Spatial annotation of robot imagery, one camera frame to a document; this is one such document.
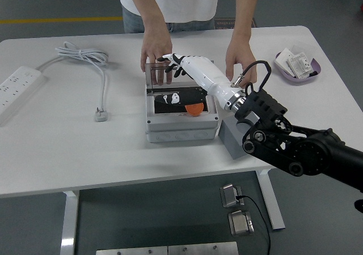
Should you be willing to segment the person's right hand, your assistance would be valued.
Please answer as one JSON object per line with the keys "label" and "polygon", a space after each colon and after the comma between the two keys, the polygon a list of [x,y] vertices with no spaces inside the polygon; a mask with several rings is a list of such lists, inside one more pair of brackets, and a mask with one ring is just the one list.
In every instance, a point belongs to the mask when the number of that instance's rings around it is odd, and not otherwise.
{"label": "person's right hand", "polygon": [[141,48],[141,70],[145,72],[147,62],[156,63],[158,58],[171,51],[172,42],[167,29],[146,29]]}

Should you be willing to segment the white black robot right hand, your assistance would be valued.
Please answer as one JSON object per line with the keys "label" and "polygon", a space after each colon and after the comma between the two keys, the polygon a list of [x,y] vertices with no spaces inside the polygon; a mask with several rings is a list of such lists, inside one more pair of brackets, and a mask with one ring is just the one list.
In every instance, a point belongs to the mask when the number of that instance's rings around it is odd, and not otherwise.
{"label": "white black robot right hand", "polygon": [[200,56],[182,56],[167,54],[157,59],[159,62],[170,61],[169,66],[184,70],[202,87],[208,95],[214,96],[221,108],[228,111],[232,105],[246,94],[241,88],[231,86],[229,79],[209,59]]}

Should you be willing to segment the person's left hand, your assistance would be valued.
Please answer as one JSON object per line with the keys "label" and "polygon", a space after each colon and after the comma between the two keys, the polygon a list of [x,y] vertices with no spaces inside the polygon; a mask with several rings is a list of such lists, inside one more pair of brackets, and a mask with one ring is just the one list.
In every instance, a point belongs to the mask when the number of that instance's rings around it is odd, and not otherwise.
{"label": "person's left hand", "polygon": [[[226,52],[226,76],[229,80],[232,80],[234,77],[234,65],[241,64],[242,70],[245,71],[247,67],[255,62],[256,59],[252,54],[249,40],[240,38],[240,37],[232,37],[230,44],[227,48]],[[244,78],[240,82],[240,87],[245,87],[247,83],[255,83],[257,81],[257,69],[256,65],[251,67],[247,73],[244,75]]]}

